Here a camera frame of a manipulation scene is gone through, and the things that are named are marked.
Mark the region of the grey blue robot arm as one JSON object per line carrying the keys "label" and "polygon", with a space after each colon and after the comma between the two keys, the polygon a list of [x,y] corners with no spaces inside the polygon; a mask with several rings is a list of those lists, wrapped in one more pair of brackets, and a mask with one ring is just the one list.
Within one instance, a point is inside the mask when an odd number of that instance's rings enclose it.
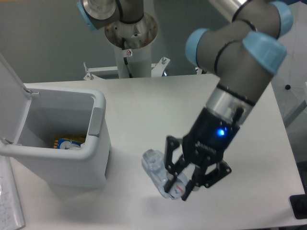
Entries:
{"label": "grey blue robot arm", "polygon": [[[220,81],[189,133],[181,139],[168,136],[164,153],[147,151],[142,161],[161,194],[171,196],[182,184],[182,200],[193,189],[208,188],[231,172],[224,151],[277,74],[287,53],[278,39],[293,25],[292,12],[282,1],[214,0],[212,4],[230,24],[216,31],[194,31],[185,53],[193,65]],[[90,30],[104,28],[119,54],[120,78],[151,76],[151,58],[134,57],[157,34],[143,1],[80,0],[77,8]]]}

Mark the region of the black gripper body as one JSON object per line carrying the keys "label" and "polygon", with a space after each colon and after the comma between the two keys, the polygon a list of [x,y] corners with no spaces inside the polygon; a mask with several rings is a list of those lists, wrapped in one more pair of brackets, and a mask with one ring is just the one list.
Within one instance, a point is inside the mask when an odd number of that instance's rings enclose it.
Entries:
{"label": "black gripper body", "polygon": [[223,159],[240,125],[229,123],[204,107],[191,130],[182,139],[181,165],[207,167]]}

